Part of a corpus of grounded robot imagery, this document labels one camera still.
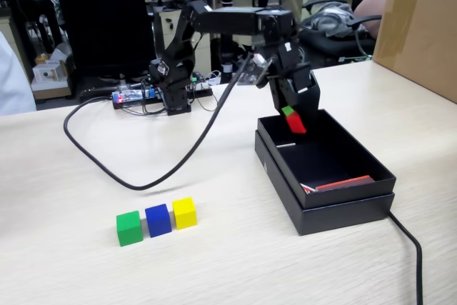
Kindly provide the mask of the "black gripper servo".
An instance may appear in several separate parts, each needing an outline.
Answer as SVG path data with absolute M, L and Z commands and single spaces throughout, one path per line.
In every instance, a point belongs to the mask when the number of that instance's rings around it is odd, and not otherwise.
M 309 64 L 297 64 L 268 78 L 275 109 L 284 116 L 294 112 L 303 120 L 315 120 L 321 90 Z

